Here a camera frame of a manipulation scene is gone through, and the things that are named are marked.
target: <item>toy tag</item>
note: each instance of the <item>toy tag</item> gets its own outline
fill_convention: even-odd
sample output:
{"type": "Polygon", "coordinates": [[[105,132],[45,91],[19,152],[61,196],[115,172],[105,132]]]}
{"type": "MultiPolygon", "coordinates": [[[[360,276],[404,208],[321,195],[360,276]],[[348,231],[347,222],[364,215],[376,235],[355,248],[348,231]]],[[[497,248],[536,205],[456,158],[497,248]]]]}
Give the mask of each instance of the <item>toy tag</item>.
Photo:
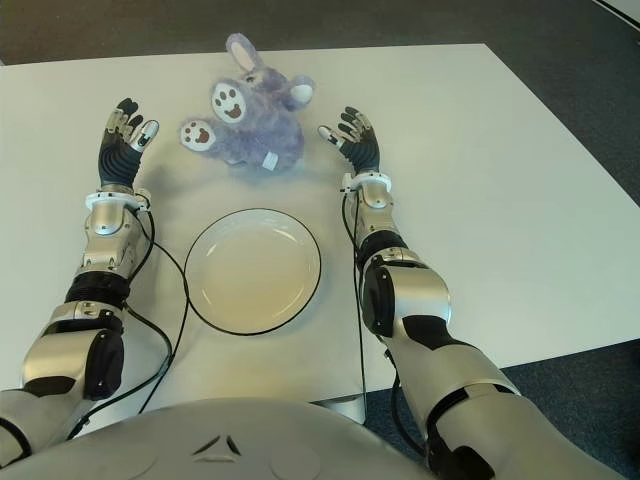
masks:
{"type": "Polygon", "coordinates": [[[273,152],[268,152],[264,157],[262,166],[273,172],[273,169],[276,168],[276,163],[278,163],[278,155],[273,152]]]}

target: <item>floor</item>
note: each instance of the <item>floor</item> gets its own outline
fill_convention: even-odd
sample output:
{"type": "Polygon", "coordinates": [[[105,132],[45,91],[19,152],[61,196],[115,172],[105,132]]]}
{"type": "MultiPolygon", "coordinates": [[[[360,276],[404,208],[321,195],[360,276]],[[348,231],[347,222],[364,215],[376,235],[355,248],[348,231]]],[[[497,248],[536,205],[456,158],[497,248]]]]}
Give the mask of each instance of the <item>floor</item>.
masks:
{"type": "MultiPolygon", "coordinates": [[[[486,43],[640,204],[640,32],[590,0],[0,3],[8,65],[221,51],[233,31],[263,50],[486,43]]],[[[572,441],[640,479],[639,340],[506,373],[572,441]]],[[[369,395],[368,425],[408,452],[388,394],[369,395]]]]}

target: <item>plate rim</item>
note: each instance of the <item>plate rim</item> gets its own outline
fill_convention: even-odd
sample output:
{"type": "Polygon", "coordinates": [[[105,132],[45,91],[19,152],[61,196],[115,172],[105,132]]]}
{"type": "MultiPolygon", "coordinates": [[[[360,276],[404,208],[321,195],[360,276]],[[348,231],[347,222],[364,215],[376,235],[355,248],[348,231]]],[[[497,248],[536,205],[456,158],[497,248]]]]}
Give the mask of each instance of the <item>plate rim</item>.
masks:
{"type": "Polygon", "coordinates": [[[192,300],[191,300],[191,295],[189,295],[189,306],[191,307],[191,309],[193,310],[193,312],[196,314],[196,316],[202,320],[206,325],[208,325],[209,327],[218,330],[219,332],[222,333],[228,333],[229,335],[236,335],[239,337],[254,337],[256,335],[263,335],[265,333],[269,333],[269,332],[273,332],[274,330],[277,330],[278,328],[286,325],[287,323],[291,322],[294,318],[296,318],[300,312],[302,312],[307,305],[309,304],[309,302],[311,302],[311,299],[315,296],[316,291],[318,290],[318,286],[320,285],[320,278],[322,277],[322,254],[320,253],[320,246],[318,245],[318,241],[316,240],[316,237],[313,235],[313,233],[311,233],[311,230],[309,230],[309,228],[307,228],[307,226],[302,223],[300,220],[298,220],[296,217],[294,217],[293,215],[289,215],[288,213],[285,213],[283,211],[280,210],[276,210],[275,208],[262,208],[262,207],[252,207],[252,208],[243,208],[240,210],[236,210],[233,212],[229,212],[225,215],[223,215],[220,218],[217,218],[216,220],[214,220],[213,222],[211,222],[210,224],[208,224],[206,227],[204,227],[200,233],[196,236],[196,238],[193,240],[193,242],[191,243],[191,246],[189,247],[189,251],[187,252],[187,258],[184,261],[184,273],[185,273],[185,280],[187,282],[187,284],[189,283],[189,279],[187,277],[187,267],[189,265],[189,258],[191,257],[191,252],[193,251],[193,248],[196,246],[196,243],[198,243],[198,240],[200,240],[200,237],[202,237],[202,235],[205,234],[205,232],[207,230],[209,230],[211,227],[213,227],[216,223],[220,222],[221,220],[231,216],[231,215],[235,215],[237,213],[242,213],[242,212],[248,212],[248,211],[252,211],[252,210],[265,210],[268,212],[276,212],[279,213],[281,215],[284,215],[286,217],[291,218],[292,220],[294,220],[295,222],[299,223],[302,228],[304,228],[307,233],[309,234],[309,236],[311,237],[311,239],[313,240],[313,243],[316,247],[316,252],[318,252],[318,278],[316,279],[316,284],[313,287],[313,291],[311,292],[311,295],[309,295],[309,298],[307,299],[307,301],[304,303],[304,305],[302,305],[298,311],[296,313],[294,313],[293,315],[291,315],[287,320],[285,320],[284,322],[268,328],[266,330],[260,330],[258,332],[251,332],[251,333],[243,333],[243,332],[234,332],[232,330],[227,330],[225,328],[222,328],[218,325],[213,324],[211,321],[207,320],[204,315],[202,315],[198,309],[196,308],[196,306],[193,304],[192,300]]]}

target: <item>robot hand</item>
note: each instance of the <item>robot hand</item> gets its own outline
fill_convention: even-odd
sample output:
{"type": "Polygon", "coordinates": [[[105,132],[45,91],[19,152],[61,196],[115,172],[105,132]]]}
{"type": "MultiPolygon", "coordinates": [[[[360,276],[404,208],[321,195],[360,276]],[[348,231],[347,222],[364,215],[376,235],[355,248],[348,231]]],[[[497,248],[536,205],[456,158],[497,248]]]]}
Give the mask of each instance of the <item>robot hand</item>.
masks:
{"type": "Polygon", "coordinates": [[[340,150],[353,165],[356,175],[363,171],[377,172],[380,166],[380,149],[367,117],[353,107],[346,107],[340,118],[346,122],[338,125],[344,135],[321,125],[318,128],[320,136],[340,150]]]}
{"type": "Polygon", "coordinates": [[[131,189],[142,152],[158,133],[158,122],[149,120],[134,134],[143,120],[142,115],[131,118],[136,110],[138,104],[125,98],[107,120],[98,156],[98,172],[103,187],[115,184],[131,189]]]}

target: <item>white paw pad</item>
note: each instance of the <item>white paw pad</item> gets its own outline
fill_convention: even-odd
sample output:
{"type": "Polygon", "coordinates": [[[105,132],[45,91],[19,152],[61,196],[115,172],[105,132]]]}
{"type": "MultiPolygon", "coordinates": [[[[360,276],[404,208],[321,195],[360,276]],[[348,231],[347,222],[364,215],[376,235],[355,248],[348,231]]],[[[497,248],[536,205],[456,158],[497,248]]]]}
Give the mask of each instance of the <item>white paw pad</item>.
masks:
{"type": "Polygon", "coordinates": [[[301,103],[307,103],[313,96],[313,88],[310,85],[296,85],[291,89],[291,96],[301,103]]]}
{"type": "Polygon", "coordinates": [[[180,129],[180,143],[189,150],[204,152],[215,143],[216,136],[207,122],[192,120],[180,129]]]}
{"type": "Polygon", "coordinates": [[[241,122],[247,111],[247,102],[237,86],[218,82],[213,89],[211,106],[218,118],[225,123],[241,122]]]}

